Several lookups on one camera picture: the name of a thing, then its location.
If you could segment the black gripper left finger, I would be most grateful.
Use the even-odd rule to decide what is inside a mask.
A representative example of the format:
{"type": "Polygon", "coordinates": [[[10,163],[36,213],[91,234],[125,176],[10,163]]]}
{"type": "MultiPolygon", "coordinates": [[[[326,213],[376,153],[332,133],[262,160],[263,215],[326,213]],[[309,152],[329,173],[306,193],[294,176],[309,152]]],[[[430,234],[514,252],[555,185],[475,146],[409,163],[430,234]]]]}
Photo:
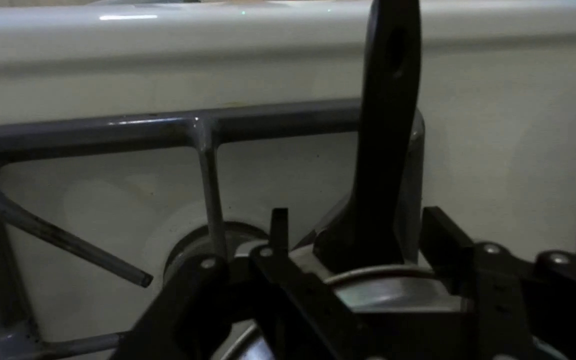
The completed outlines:
{"type": "Polygon", "coordinates": [[[287,210],[273,207],[270,242],[248,256],[193,256],[122,338],[111,360],[208,360],[232,325],[251,319],[278,360],[369,360],[377,336],[287,258],[287,210]]]}

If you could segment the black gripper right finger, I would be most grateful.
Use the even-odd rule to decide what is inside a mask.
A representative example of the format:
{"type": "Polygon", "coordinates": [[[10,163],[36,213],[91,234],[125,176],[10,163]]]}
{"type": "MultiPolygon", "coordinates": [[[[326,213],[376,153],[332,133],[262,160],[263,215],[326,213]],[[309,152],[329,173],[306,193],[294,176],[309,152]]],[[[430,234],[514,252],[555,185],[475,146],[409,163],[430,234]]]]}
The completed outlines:
{"type": "Polygon", "coordinates": [[[419,249],[447,292],[466,300],[475,360],[541,360],[541,344],[576,360],[576,254],[519,260],[499,243],[473,242],[436,205],[422,210],[419,249]]]}

